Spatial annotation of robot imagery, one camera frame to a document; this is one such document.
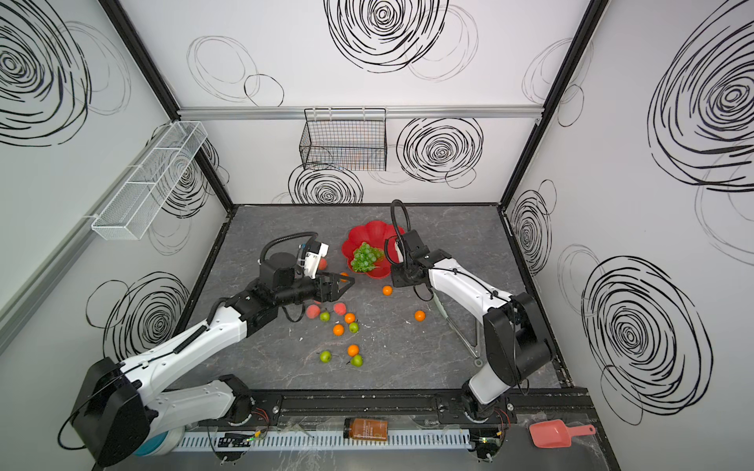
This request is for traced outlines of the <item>green fake grape bunch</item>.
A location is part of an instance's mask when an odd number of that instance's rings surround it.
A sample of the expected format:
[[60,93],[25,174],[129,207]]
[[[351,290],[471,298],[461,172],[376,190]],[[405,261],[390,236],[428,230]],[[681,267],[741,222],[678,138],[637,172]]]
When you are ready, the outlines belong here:
[[353,252],[351,268],[357,273],[370,273],[378,268],[378,263],[384,257],[382,249],[373,247],[365,241]]

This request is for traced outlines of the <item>red flower-shaped fruit bowl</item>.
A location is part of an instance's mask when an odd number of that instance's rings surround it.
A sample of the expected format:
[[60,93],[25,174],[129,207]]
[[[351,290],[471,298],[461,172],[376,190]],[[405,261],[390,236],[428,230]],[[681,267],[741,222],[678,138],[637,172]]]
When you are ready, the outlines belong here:
[[383,221],[371,221],[351,229],[341,247],[341,253],[347,258],[351,272],[357,272],[353,268],[353,261],[357,257],[355,253],[369,246],[372,252],[376,251],[376,260],[371,263],[373,269],[364,274],[373,279],[387,278],[391,274],[390,261],[398,261],[396,235],[395,228]]

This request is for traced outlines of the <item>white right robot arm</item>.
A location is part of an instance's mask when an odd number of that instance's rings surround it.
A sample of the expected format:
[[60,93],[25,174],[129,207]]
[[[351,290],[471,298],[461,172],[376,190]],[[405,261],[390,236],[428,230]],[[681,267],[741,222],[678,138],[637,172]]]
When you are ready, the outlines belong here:
[[484,282],[446,251],[430,250],[414,230],[389,237],[384,249],[395,287],[424,285],[443,292],[481,326],[486,360],[461,387],[465,414],[472,420],[489,417],[504,393],[553,360],[552,336],[530,294],[510,294]]

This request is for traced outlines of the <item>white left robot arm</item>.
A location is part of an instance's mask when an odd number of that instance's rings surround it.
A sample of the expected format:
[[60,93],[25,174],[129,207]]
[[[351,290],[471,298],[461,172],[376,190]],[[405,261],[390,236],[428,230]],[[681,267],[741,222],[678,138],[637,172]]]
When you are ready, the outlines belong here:
[[219,298],[194,327],[120,362],[104,358],[92,364],[67,422],[95,464],[117,464],[145,442],[192,422],[229,417],[238,409],[251,412],[251,397],[233,375],[184,390],[170,387],[205,359],[275,320],[286,306],[339,300],[355,279],[320,273],[322,252],[279,252],[260,259],[258,277],[238,294]]

